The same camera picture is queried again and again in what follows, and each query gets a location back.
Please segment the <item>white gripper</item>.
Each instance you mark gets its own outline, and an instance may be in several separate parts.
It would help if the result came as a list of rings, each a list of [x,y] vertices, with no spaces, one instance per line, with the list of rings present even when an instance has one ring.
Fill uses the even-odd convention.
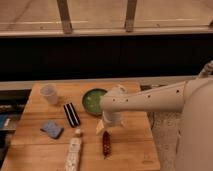
[[[105,126],[106,127],[123,126],[123,119],[120,113],[104,112],[102,120],[100,120],[96,126],[96,134],[102,133],[105,130]]]

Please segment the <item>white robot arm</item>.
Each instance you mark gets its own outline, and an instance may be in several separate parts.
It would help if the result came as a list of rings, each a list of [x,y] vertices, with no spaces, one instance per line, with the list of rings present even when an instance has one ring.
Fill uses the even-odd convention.
[[[96,133],[121,126],[121,111],[181,112],[175,171],[213,171],[213,60],[195,79],[128,93],[115,86],[101,97]]]

